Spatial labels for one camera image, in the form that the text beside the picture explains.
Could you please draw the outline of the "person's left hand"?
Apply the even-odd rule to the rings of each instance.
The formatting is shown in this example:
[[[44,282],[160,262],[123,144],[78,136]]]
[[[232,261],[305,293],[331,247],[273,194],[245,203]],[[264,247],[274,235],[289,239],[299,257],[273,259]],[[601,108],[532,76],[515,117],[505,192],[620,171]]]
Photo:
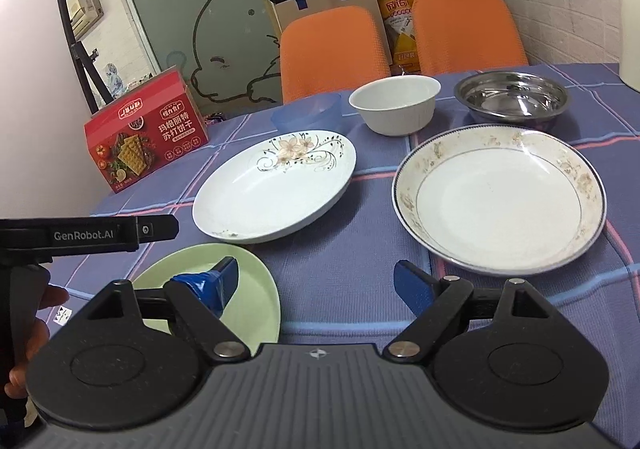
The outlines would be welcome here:
[[[64,287],[56,287],[49,284],[43,292],[38,309],[43,310],[56,307],[66,303],[68,292]],[[26,371],[27,365],[40,348],[50,339],[50,331],[46,322],[35,318],[32,328],[26,336],[23,354],[16,362],[16,365],[9,373],[9,382],[4,385],[4,391],[12,399],[23,399],[27,397],[26,391]]]

